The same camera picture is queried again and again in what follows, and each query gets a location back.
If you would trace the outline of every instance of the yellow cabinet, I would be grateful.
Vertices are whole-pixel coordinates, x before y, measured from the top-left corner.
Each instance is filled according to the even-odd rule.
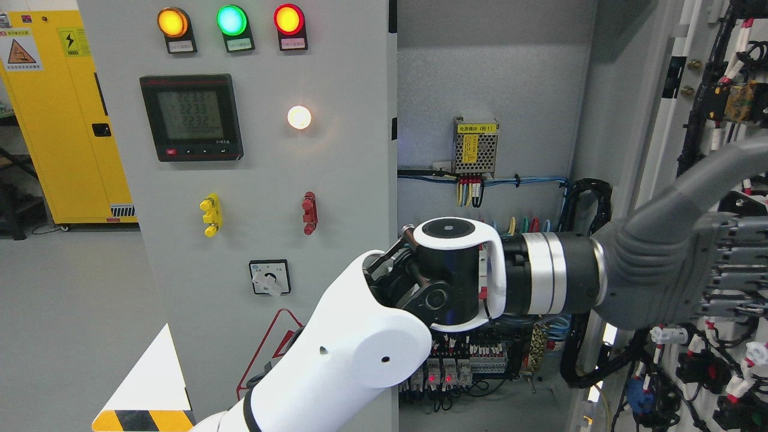
[[[0,75],[54,222],[137,221],[80,13],[8,16]]]

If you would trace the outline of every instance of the indicator light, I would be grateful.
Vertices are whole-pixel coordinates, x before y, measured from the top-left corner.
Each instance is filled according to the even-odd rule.
[[[184,36],[189,27],[189,20],[179,8],[165,8],[157,14],[157,27],[169,38]]]
[[[306,129],[312,123],[312,113],[301,105],[288,110],[288,123],[296,129]]]
[[[226,5],[222,6],[216,14],[216,23],[225,35],[239,36],[248,26],[248,17],[243,9],[235,5]]]
[[[304,12],[299,6],[286,3],[275,9],[275,27],[277,28],[277,43],[281,51],[307,49],[306,23]]]
[[[275,26],[284,35],[295,35],[304,27],[304,14],[296,5],[287,3],[275,9]]]
[[[255,49],[248,15],[240,6],[222,6],[216,14],[216,23],[221,30],[227,52]]]
[[[163,32],[168,54],[197,52],[192,24],[187,13],[179,8],[163,8],[157,13],[157,27]]]

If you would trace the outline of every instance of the robotic arm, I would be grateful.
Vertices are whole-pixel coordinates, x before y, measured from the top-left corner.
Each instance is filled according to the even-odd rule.
[[[722,258],[736,256],[734,249],[748,264],[755,254],[765,257],[768,219],[705,214],[766,167],[768,141],[735,143],[591,238],[526,233],[502,240],[488,225],[461,218],[407,226],[387,252],[366,252],[341,273],[287,354],[244,399],[194,430],[337,430],[424,362],[429,328],[467,331],[504,313],[592,308],[623,329],[763,314],[756,292],[765,263]],[[758,282],[744,295],[714,294],[725,273]]]

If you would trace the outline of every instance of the red terminal connector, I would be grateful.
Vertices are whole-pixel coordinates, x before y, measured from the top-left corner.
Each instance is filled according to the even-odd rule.
[[[313,192],[304,194],[301,208],[304,210],[303,221],[306,223],[304,226],[304,234],[311,235],[317,228],[317,200],[315,199],[315,194]]]

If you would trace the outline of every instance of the red led light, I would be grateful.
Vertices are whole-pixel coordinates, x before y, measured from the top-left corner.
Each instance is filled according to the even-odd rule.
[[[304,28],[304,13],[299,6],[286,3],[275,9],[275,27],[284,35],[295,35]]]

